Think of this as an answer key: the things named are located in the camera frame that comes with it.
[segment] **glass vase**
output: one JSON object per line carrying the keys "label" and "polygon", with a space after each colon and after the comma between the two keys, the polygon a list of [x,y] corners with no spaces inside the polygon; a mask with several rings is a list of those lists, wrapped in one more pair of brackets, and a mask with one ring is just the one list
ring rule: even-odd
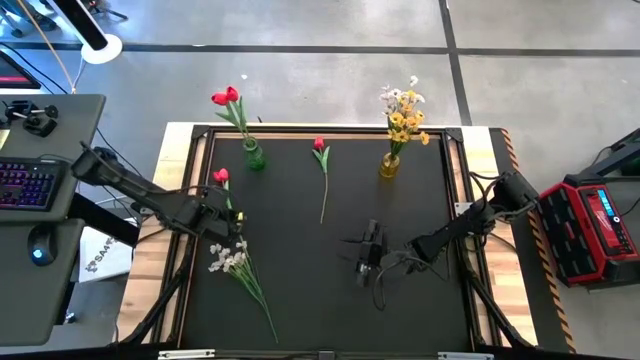
{"label": "glass vase", "polygon": [[266,162],[262,152],[262,147],[258,144],[258,140],[249,136],[242,141],[242,147],[244,147],[247,165],[249,165],[249,168],[254,171],[264,169]]}
{"label": "glass vase", "polygon": [[393,178],[398,173],[398,166],[400,166],[400,157],[398,155],[393,156],[391,153],[387,153],[380,163],[380,176],[385,178]]}

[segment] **yellow vase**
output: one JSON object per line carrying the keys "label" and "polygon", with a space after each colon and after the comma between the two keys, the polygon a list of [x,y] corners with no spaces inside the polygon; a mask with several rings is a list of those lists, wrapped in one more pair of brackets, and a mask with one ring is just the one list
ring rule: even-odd
{"label": "yellow vase", "polygon": [[400,165],[400,157],[398,155],[391,156],[391,153],[387,153],[380,163],[380,176],[386,178],[393,178],[398,173],[398,166]]}

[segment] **rgb keyboard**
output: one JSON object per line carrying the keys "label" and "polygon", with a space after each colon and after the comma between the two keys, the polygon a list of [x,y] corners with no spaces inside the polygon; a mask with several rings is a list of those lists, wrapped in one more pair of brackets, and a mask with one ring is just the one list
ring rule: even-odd
{"label": "rgb keyboard", "polygon": [[0,210],[49,210],[67,167],[60,160],[0,158]]}

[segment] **gray floor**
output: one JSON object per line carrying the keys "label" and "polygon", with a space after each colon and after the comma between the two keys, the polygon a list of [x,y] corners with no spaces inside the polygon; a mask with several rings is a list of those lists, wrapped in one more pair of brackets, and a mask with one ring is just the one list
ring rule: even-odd
{"label": "gray floor", "polygon": [[[130,44],[447,46],[438,0],[111,4],[130,20],[98,17],[98,22]],[[449,0],[447,5],[459,48],[640,49],[640,4],[631,0]],[[22,26],[25,31],[30,28]],[[16,41],[4,26],[1,31],[3,41]],[[60,43],[75,41],[63,30],[50,37]],[[20,41],[41,42],[33,32]],[[415,74],[421,79],[417,88],[427,98],[429,122],[459,125],[461,91],[458,87],[456,94],[454,77],[460,71],[472,123],[508,129],[522,171],[540,191],[582,169],[600,148],[640,124],[640,59],[638,54],[620,56],[630,54],[624,51],[606,57],[460,56],[460,69],[452,72],[448,55],[406,54],[406,49],[398,50],[405,54],[176,49],[188,50],[125,52],[111,63],[88,66],[79,85],[80,93],[107,95],[100,127],[146,176],[153,174],[165,124],[215,120],[209,96],[227,84],[244,94],[252,119],[259,115],[265,122],[383,123],[379,88],[404,86]],[[21,52],[64,86],[51,54]],[[60,54],[75,73],[79,52]],[[83,193],[95,200],[107,198],[87,186]],[[629,194],[629,199],[638,193]],[[109,342],[109,317],[117,312],[122,288],[120,282],[80,289],[74,299],[93,300],[74,304],[83,314],[80,323],[56,329],[48,348]],[[561,293],[580,352],[638,357],[639,287],[592,294],[561,288]],[[83,324],[95,328],[95,335],[78,331]]]}

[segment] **yellow and black hazard tape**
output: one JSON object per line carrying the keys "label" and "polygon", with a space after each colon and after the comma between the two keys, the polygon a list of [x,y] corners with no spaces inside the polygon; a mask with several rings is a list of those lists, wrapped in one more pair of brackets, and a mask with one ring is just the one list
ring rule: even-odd
{"label": "yellow and black hazard tape", "polygon": [[[509,157],[511,158],[511,163],[513,165],[513,168],[519,171],[516,154],[515,154],[515,151],[513,150],[513,145],[511,145],[511,137],[509,136],[509,133],[504,129],[502,129],[502,135],[504,136],[504,141],[505,141],[505,144],[507,145],[507,152],[509,153]],[[544,242],[542,240],[542,233],[540,232],[540,227],[538,226],[537,214],[534,211],[530,211],[528,215],[529,215],[529,225],[531,225],[533,237],[536,239],[536,246],[538,247],[538,255],[540,256],[540,261],[542,262],[542,267],[544,268],[544,272],[547,277],[547,282],[549,283],[549,291],[551,292],[551,296],[553,297],[553,302],[556,306],[556,312],[558,313],[558,318],[560,319],[560,325],[562,326],[562,331],[564,332],[564,337],[567,342],[567,346],[569,347],[569,352],[575,354],[576,345],[573,342],[573,336],[571,336],[571,329],[569,328],[569,321],[567,319],[567,315],[564,312],[564,308],[562,307],[562,302],[560,301],[560,293],[558,293],[556,278],[553,276],[553,271],[551,269],[551,262],[549,261],[547,248],[544,245]]]}

